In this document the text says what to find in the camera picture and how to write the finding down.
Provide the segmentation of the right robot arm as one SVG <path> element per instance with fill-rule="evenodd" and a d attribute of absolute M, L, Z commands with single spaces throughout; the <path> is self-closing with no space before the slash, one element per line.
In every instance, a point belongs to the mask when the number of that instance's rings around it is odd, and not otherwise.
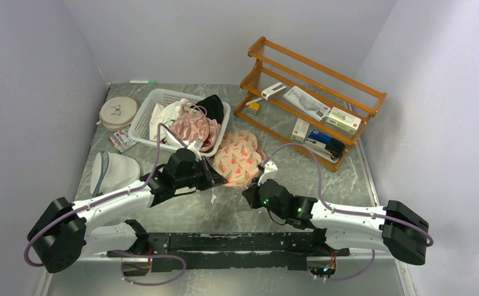
<path fill-rule="evenodd" d="M 402 202 L 390 200 L 383 207 L 322 204 L 317 198 L 291 194 L 273 179 L 253 182 L 242 195 L 251 208 L 264 208 L 284 224 L 319 231 L 310 240 L 317 255 L 356 248 L 389 252 L 410 265 L 426 262 L 429 224 Z"/>

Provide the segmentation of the floral mesh laundry bag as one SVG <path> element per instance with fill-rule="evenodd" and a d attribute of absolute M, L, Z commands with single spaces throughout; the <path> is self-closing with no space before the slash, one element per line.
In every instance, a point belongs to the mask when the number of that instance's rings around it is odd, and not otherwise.
<path fill-rule="evenodd" d="M 224 135 L 212 162 L 213 169 L 227 181 L 225 187 L 246 187 L 259 173 L 266 154 L 250 131 L 237 130 Z"/>

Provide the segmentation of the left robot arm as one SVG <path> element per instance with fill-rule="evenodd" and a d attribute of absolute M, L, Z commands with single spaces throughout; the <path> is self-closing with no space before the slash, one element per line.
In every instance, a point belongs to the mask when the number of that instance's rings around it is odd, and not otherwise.
<path fill-rule="evenodd" d="M 79 202 L 61 197 L 52 201 L 28 233 L 25 261 L 58 273 L 80 257 L 102 252 L 127 252 L 135 257 L 152 255 L 147 230 L 136 220 L 110 226 L 121 215 L 154 207 L 173 197 L 205 191 L 227 183 L 206 157 L 178 149 L 147 175 L 117 189 Z"/>

